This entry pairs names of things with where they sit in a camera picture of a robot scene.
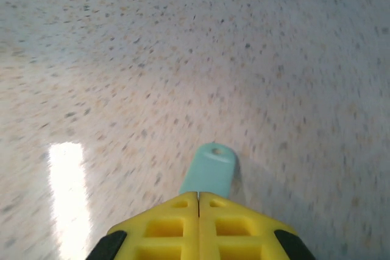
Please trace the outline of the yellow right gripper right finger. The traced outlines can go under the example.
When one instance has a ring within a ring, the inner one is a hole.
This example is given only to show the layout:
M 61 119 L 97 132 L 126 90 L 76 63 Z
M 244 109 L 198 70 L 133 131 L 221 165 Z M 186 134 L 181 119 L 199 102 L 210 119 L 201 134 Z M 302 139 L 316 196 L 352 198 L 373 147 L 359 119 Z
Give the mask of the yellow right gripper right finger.
M 296 230 L 243 205 L 201 192 L 199 260 L 316 260 Z

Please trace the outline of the teal plastic key tag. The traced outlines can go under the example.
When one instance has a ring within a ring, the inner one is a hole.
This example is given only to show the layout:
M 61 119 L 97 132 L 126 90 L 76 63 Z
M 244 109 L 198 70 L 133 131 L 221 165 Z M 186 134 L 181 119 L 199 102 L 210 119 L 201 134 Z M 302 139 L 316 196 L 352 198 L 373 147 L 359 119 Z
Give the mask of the teal plastic key tag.
M 228 198 L 237 161 L 235 152 L 225 145 L 215 142 L 201 145 L 186 172 L 179 194 L 210 192 Z

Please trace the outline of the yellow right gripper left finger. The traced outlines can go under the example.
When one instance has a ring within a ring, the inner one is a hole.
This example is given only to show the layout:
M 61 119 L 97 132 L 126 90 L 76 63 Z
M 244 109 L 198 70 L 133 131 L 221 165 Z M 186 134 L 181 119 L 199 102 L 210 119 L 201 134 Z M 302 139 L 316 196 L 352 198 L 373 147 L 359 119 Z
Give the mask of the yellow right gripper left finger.
M 186 192 L 111 227 L 88 260 L 199 260 L 199 202 Z

